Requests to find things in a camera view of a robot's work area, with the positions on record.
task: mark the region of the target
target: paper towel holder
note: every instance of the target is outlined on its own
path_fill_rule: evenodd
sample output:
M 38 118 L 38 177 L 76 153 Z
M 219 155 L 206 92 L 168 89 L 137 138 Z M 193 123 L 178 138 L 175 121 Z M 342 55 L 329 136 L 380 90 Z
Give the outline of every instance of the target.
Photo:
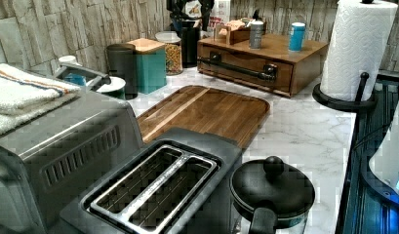
M 374 94 L 372 94 L 368 100 L 361 101 L 361 97 L 363 96 L 364 88 L 366 87 L 366 82 L 369 77 L 369 73 L 361 73 L 361 80 L 354 101 L 340 100 L 325 95 L 320 90 L 321 83 L 314 87 L 314 90 L 312 91 L 312 96 L 320 104 L 332 109 L 345 112 L 367 112 L 369 110 L 372 110 L 377 104 L 377 97 Z

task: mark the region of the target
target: french press lid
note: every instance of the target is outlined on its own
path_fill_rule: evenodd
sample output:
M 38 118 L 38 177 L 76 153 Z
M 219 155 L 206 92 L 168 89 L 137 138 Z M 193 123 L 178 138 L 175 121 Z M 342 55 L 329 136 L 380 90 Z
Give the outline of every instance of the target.
M 230 189 L 243 209 L 269 208 L 278 219 L 305 213 L 315 198 L 308 177 L 276 156 L 244 163 L 232 175 Z

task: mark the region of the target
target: black metal handle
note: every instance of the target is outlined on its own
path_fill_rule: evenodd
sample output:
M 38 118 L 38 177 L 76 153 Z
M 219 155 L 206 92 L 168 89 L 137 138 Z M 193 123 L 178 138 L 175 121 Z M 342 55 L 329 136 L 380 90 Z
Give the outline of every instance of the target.
M 249 234 L 275 234 L 277 214 L 269 208 L 256 208 Z
M 222 68 L 226 68 L 229 70 L 237 71 L 242 74 L 250 75 L 250 76 L 255 76 L 259 78 L 260 80 L 267 81 L 267 82 L 274 82 L 276 80 L 276 73 L 277 73 L 277 67 L 276 65 L 270 64 L 270 65 L 265 65 L 263 68 L 265 72 L 257 72 L 254 70 L 250 70 L 247 68 L 243 68 L 240 66 L 232 65 L 229 63 L 225 63 L 219 60 L 220 58 L 218 55 L 211 54 L 211 58 L 202 58 L 199 57 L 198 60 L 207 64 L 212 64 L 216 66 L 220 66 Z

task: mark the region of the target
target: wood panel backsplash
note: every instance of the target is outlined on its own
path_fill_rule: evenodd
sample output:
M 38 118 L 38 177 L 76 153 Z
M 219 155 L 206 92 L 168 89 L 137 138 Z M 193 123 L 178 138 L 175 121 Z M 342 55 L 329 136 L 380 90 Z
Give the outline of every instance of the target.
M 0 62 L 51 75 L 58 58 L 106 72 L 108 45 L 154 38 L 166 0 L 0 0 Z
M 302 20 L 307 39 L 327 42 L 337 2 L 231 0 L 231 15 L 248 17 L 260 9 L 268 32 L 284 35 L 291 22 Z M 166 0 L 0 0 L 0 62 L 50 75 L 59 57 L 74 55 L 84 66 L 106 72 L 106 46 L 154 39 L 169 24 Z M 399 71 L 399 8 L 381 68 Z
M 306 24 L 305 38 L 329 42 L 337 13 L 338 0 L 231 0 L 233 18 L 251 17 L 256 9 L 267 21 L 267 32 L 287 35 L 290 24 Z M 396 18 L 381 61 L 380 69 L 399 71 L 399 0 Z

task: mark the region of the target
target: marble countertop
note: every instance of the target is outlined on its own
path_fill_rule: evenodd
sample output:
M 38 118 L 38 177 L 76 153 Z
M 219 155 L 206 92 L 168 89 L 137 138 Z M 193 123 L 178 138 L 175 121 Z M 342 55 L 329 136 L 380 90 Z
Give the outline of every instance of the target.
M 276 155 L 300 169 L 312 181 L 316 192 L 305 233 L 335 233 L 355 114 L 327 108 L 313 99 L 312 90 L 320 83 L 320 78 L 292 98 L 204 75 L 196 67 L 167 77 L 167 82 L 167 86 L 149 95 L 139 94 L 129 100 L 137 116 L 187 85 L 212 87 L 268 101 L 271 106 L 269 116 L 244 152 L 243 161 Z M 246 225 L 246 221 L 242 221 L 242 226 Z M 299 231 L 289 228 L 277 233 Z

